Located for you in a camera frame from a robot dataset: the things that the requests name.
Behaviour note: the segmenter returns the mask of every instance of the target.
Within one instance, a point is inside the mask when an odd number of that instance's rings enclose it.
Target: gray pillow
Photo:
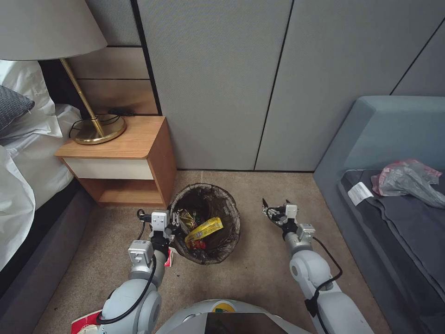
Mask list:
[[[0,85],[0,132],[34,107],[34,101]]]

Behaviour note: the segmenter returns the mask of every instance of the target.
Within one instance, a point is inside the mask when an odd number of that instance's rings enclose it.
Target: white label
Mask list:
[[[374,197],[371,191],[364,185],[363,182],[357,183],[348,191],[348,196],[355,206],[368,197]]]

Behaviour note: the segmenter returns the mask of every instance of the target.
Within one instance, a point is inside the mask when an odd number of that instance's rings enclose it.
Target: wooden nightstand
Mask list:
[[[56,153],[101,205],[166,208],[176,161],[163,116],[125,117],[127,129],[97,145],[68,140]]]

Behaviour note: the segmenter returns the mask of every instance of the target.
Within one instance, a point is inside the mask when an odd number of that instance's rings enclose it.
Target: beige carpet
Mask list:
[[[270,205],[285,199],[299,206],[297,220],[311,223],[317,236],[343,268],[341,289],[357,304],[375,333],[390,333],[340,231],[310,173],[178,172],[175,191],[196,183],[229,191],[241,214],[241,238],[221,264],[202,266],[180,256],[167,268],[159,292],[160,327],[179,308],[210,298],[230,298],[261,306],[312,333],[315,328],[304,297],[289,273],[281,230],[261,214],[261,198]],[[96,207],[71,265],[54,293],[35,334],[69,333],[74,319],[102,308],[109,293],[127,280],[127,248],[141,224],[137,208]],[[336,268],[314,243],[314,249]]]

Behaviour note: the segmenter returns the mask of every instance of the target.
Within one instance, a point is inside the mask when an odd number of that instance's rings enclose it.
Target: black trash bag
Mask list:
[[[201,223],[219,217],[223,228],[206,236],[206,248],[188,249],[181,229],[175,232],[173,247],[185,258],[198,264],[222,262],[233,251],[240,239],[240,213],[233,197],[224,189],[207,183],[195,183],[181,190],[170,204],[171,212],[186,209],[196,212]]]

